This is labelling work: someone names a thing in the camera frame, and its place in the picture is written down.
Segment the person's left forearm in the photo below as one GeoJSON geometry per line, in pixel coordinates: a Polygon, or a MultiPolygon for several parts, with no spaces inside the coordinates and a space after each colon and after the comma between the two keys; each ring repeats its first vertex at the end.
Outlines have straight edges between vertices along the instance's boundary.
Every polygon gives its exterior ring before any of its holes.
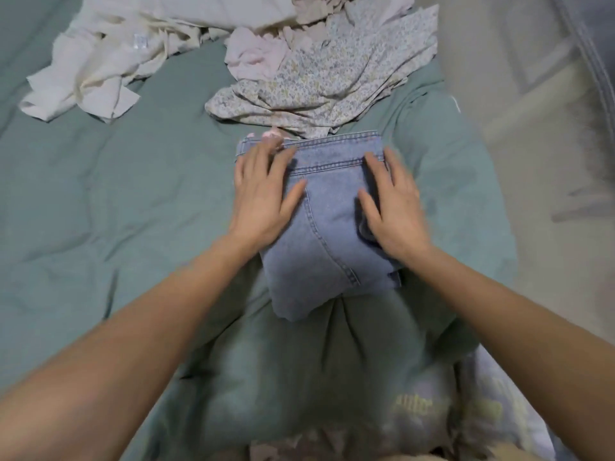
{"type": "Polygon", "coordinates": [[[232,232],[0,398],[0,461],[118,461],[264,239],[232,232]]]}

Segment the person's left hand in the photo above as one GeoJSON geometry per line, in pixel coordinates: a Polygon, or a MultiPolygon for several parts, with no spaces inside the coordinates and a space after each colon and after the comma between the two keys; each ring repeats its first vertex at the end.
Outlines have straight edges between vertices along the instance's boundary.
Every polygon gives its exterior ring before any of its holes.
{"type": "Polygon", "coordinates": [[[291,220],[276,217],[276,180],[286,183],[295,153],[295,147],[284,143],[273,149],[259,141],[235,162],[235,198],[228,234],[251,255],[272,244],[291,220]]]}

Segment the pale pink garment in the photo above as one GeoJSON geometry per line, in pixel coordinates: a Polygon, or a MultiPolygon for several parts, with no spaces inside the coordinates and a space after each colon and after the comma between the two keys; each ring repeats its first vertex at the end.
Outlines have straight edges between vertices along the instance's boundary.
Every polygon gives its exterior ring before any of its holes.
{"type": "Polygon", "coordinates": [[[248,28],[237,28],[225,40],[225,64],[236,81],[274,78],[291,50],[286,40],[248,28]]]}

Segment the beige crumpled garment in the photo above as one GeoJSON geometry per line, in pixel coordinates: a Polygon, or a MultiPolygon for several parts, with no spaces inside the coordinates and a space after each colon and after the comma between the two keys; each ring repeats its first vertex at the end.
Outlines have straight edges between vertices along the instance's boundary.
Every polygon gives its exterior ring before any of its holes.
{"type": "Polygon", "coordinates": [[[291,0],[296,10],[296,22],[310,25],[327,17],[346,12],[351,23],[366,16],[375,26],[405,14],[414,5],[414,0],[291,0]]]}

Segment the light blue jeans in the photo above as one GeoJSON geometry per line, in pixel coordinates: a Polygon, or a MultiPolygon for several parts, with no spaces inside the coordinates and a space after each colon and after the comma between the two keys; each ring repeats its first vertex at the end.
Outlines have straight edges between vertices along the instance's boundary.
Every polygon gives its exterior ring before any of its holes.
{"type": "Polygon", "coordinates": [[[387,256],[371,232],[358,200],[378,192],[364,155],[384,160],[377,131],[326,138],[285,138],[296,153],[284,193],[307,182],[291,221],[260,252],[274,313],[291,322],[339,295],[375,294],[401,286],[402,266],[387,256]]]}

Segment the person's right forearm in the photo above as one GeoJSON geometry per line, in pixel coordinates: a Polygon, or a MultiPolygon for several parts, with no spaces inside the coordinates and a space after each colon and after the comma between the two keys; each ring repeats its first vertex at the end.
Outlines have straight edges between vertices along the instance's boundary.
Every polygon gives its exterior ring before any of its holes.
{"type": "Polygon", "coordinates": [[[615,461],[614,345],[437,247],[401,252],[579,461],[615,461]]]}

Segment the white crumpled garment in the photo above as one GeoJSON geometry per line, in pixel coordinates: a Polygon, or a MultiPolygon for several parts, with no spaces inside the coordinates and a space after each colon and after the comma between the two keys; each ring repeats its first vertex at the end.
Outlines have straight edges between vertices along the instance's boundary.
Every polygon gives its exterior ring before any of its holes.
{"type": "Polygon", "coordinates": [[[291,0],[83,0],[52,47],[51,64],[28,76],[25,114],[49,122],[77,106],[105,122],[140,96],[131,82],[168,57],[235,28],[261,30],[296,18],[291,0]]]}

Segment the floral print garment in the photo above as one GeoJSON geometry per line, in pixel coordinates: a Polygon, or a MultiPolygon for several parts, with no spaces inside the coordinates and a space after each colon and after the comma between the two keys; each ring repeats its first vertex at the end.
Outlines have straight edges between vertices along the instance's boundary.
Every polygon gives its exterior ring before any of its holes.
{"type": "Polygon", "coordinates": [[[205,111],[218,120],[320,138],[405,84],[438,50],[440,6],[353,0],[325,22],[327,37],[298,48],[273,78],[220,89],[205,111]]]}

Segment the person's white printed shirt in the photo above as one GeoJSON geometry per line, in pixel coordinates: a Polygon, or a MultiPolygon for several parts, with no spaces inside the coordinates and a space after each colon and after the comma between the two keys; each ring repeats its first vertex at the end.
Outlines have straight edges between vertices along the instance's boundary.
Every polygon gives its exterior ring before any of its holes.
{"type": "Polygon", "coordinates": [[[412,380],[383,430],[393,449],[413,456],[441,449],[451,461],[479,461],[504,443],[556,461],[546,423],[482,346],[412,380]]]}

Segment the person's right hand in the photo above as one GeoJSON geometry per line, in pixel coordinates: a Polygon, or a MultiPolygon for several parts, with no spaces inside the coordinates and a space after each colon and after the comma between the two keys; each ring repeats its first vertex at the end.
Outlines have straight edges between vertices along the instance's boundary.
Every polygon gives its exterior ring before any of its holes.
{"type": "Polygon", "coordinates": [[[390,148],[384,161],[372,152],[364,155],[376,184],[382,228],[371,230],[381,248],[409,269],[432,250],[431,236],[422,209],[418,186],[403,162],[390,148]]]}

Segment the green bed cover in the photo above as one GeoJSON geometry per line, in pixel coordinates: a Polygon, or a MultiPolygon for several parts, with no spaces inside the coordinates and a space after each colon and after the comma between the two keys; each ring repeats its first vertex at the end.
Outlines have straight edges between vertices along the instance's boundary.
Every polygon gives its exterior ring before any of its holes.
{"type": "MultiPolygon", "coordinates": [[[[50,123],[24,114],[27,75],[80,7],[0,0],[0,395],[224,233],[235,147],[251,131],[203,110],[231,83],[221,42],[167,61],[114,124],[76,108],[50,123]]],[[[493,162],[437,62],[342,129],[371,130],[417,170],[435,244],[511,285],[517,253],[493,162]]],[[[378,420],[428,364],[476,346],[408,272],[400,289],[278,318],[256,258],[211,309],[122,461],[199,460],[378,420]]]]}

